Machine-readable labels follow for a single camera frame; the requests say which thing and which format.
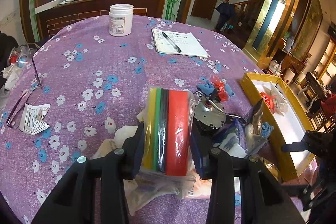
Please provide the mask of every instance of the red plastic bag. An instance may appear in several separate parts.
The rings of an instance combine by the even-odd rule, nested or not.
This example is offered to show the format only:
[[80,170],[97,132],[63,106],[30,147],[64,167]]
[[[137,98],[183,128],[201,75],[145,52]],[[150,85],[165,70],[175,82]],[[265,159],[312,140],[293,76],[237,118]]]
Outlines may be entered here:
[[211,83],[214,84],[215,88],[218,88],[218,97],[221,101],[227,101],[229,99],[229,95],[227,94],[225,90],[224,83],[217,77],[217,76],[211,76],[210,78]]
[[274,114],[275,112],[275,106],[274,106],[274,102],[273,99],[275,98],[275,96],[270,96],[265,92],[261,92],[260,95],[262,96],[262,98],[264,99],[266,105],[268,106],[268,108],[271,110],[272,114]]

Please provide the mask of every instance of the metal screw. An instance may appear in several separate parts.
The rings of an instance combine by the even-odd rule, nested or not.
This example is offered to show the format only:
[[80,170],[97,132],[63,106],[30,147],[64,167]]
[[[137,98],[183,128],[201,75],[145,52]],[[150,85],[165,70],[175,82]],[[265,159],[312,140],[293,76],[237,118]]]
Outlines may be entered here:
[[221,152],[221,150],[217,147],[214,147],[211,149],[211,153],[214,155],[218,155]]
[[251,162],[257,162],[257,161],[259,160],[259,158],[258,158],[258,156],[256,156],[256,155],[251,155],[251,156],[249,156],[249,160],[250,160]]
[[80,156],[80,157],[77,159],[77,162],[80,163],[80,164],[82,164],[82,163],[85,162],[85,161],[86,161],[86,157],[84,157],[84,156]]
[[116,155],[122,155],[124,153],[124,150],[122,148],[117,148],[114,150],[114,153]]

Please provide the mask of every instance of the purple floral tablecloth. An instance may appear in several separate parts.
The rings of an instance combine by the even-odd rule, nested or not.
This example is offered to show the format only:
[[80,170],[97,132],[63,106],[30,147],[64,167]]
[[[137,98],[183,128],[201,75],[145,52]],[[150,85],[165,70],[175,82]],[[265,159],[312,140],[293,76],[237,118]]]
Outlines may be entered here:
[[[197,84],[215,75],[236,93],[223,103],[228,112],[244,115],[251,107],[239,79],[248,71],[261,71],[227,38],[142,16],[134,16],[130,35],[113,37],[108,24],[109,17],[100,16],[69,25],[35,54],[43,84],[35,105],[51,104],[44,119],[49,129],[32,136],[5,125],[22,92],[36,85],[30,63],[11,92],[0,124],[0,191],[23,223],[31,222],[80,155],[91,157],[103,140],[113,138],[115,130],[137,125],[136,115],[145,108],[149,85],[195,92]],[[191,32],[208,58],[157,53],[152,27]],[[208,200],[165,195],[130,219],[131,223],[167,223],[168,219],[169,223],[205,223],[208,205]]]

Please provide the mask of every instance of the circular metal disc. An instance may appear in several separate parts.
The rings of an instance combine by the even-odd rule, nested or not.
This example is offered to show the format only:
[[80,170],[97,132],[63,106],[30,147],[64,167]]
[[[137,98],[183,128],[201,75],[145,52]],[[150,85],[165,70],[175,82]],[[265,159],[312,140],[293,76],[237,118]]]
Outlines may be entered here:
[[[226,115],[222,112],[219,112],[217,109],[211,107],[207,108],[205,106],[206,99],[201,97],[200,103],[195,106],[194,117],[197,121],[201,123],[213,127],[220,128],[224,125],[226,120]],[[219,108],[223,108],[220,103],[215,103]]]

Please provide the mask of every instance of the yellow box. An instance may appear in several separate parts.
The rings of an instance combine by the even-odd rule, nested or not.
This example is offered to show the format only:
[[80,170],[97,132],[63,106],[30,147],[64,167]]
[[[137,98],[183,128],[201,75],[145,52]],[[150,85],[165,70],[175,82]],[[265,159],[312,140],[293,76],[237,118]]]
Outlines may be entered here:
[[[292,110],[295,112],[296,117],[298,118],[298,121],[300,122],[304,130],[313,130],[313,127],[299,101],[290,90],[290,88],[287,86],[287,84],[280,77],[251,72],[246,73],[244,77],[240,80],[240,84],[252,105],[255,105],[262,98],[260,92],[253,83],[253,81],[255,80],[278,84],[282,89],[284,95],[287,97],[287,100],[290,103]],[[268,122],[274,127],[274,130],[272,131],[269,140],[276,154],[276,157],[278,158],[278,168],[283,180],[289,181],[297,178],[308,167],[310,162],[314,159],[315,155],[313,155],[312,153],[308,153],[297,166],[297,168],[295,168],[290,153],[284,153],[281,151],[281,146],[286,144],[286,142],[276,119],[274,118],[273,114],[265,103],[263,111],[263,121]]]

